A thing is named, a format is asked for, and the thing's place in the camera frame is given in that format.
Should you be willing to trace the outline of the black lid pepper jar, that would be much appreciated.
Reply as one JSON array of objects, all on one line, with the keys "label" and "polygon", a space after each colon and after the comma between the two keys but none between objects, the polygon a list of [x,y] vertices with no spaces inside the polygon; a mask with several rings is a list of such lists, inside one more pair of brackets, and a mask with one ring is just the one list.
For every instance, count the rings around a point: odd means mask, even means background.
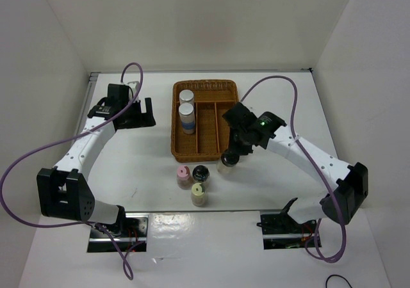
[{"label": "black lid pepper jar", "polygon": [[221,174],[230,173],[233,168],[238,164],[240,156],[238,154],[225,151],[221,154],[217,163],[217,170]]}]

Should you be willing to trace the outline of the blue label silver cap bottle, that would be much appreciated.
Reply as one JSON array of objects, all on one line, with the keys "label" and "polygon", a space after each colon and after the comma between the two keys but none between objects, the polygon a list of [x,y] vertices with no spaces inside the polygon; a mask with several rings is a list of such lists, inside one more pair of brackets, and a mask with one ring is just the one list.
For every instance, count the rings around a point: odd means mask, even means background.
[{"label": "blue label silver cap bottle", "polygon": [[192,106],[195,105],[195,95],[191,90],[182,90],[179,93],[180,104],[189,103]]}]

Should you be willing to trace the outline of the black lid spice jar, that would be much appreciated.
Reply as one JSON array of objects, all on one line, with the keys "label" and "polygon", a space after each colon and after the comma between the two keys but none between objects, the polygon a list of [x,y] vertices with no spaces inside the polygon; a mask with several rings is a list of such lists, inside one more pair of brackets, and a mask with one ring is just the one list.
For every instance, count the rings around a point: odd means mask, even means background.
[{"label": "black lid spice jar", "polygon": [[192,172],[192,177],[196,183],[200,183],[207,188],[210,179],[210,172],[204,165],[197,165]]}]

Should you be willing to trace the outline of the pink lid spice jar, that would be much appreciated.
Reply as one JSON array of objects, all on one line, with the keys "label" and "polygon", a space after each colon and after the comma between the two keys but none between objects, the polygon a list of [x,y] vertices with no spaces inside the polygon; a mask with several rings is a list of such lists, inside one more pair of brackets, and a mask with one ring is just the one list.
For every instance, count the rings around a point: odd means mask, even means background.
[{"label": "pink lid spice jar", "polygon": [[189,167],[181,165],[177,169],[177,184],[181,189],[190,189],[193,179]]}]

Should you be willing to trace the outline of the yellow lid spice jar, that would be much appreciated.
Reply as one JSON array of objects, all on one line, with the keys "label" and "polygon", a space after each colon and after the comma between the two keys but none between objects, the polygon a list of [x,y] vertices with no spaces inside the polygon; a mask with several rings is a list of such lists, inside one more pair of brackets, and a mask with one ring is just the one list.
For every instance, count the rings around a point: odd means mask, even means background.
[{"label": "yellow lid spice jar", "polygon": [[192,204],[197,207],[206,205],[208,200],[208,194],[206,188],[201,183],[195,183],[191,188],[191,201]]}]

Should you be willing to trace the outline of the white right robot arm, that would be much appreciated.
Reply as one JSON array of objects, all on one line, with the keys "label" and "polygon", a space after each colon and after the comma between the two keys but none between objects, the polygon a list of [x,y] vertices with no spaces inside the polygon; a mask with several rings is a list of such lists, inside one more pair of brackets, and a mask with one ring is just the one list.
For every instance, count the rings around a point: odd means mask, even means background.
[{"label": "white right robot arm", "polygon": [[292,127],[271,112],[256,116],[242,103],[223,114],[229,132],[229,145],[221,162],[234,167],[241,156],[261,147],[294,164],[328,191],[318,198],[293,198],[282,209],[282,228],[297,231],[303,223],[320,218],[347,225],[368,196],[368,168],[349,164],[324,152],[296,134]]}]

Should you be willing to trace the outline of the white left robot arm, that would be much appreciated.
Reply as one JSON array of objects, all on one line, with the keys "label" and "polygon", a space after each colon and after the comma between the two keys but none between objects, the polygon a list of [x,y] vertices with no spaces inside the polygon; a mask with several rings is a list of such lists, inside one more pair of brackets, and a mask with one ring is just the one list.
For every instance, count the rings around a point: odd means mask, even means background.
[{"label": "white left robot arm", "polygon": [[152,102],[141,109],[141,84],[109,84],[107,95],[87,114],[82,137],[51,168],[37,174],[40,210],[43,216],[103,225],[112,236],[127,230],[125,208],[98,201],[88,185],[90,171],[107,142],[119,129],[153,127]]}]

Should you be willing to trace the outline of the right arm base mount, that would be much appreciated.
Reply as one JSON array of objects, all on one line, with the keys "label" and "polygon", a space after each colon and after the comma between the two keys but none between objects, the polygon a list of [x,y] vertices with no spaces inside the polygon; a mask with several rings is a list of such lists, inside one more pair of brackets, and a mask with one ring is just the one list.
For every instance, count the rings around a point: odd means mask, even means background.
[{"label": "right arm base mount", "polygon": [[303,224],[296,223],[287,214],[280,212],[261,212],[256,226],[261,229],[265,250],[285,250],[313,248],[317,220]]}]

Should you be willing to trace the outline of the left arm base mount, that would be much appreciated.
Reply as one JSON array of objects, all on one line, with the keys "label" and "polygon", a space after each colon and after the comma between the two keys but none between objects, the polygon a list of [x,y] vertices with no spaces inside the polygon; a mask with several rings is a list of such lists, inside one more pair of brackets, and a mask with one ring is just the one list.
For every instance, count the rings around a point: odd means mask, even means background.
[{"label": "left arm base mount", "polygon": [[[147,233],[149,228],[149,215],[147,213],[126,214],[126,223],[122,229],[113,228],[104,225],[104,228],[111,234],[115,243],[122,253],[128,250],[132,252],[146,252],[147,250]],[[108,235],[93,226],[90,229],[88,239],[88,253],[109,253],[116,252],[116,248]]]}]

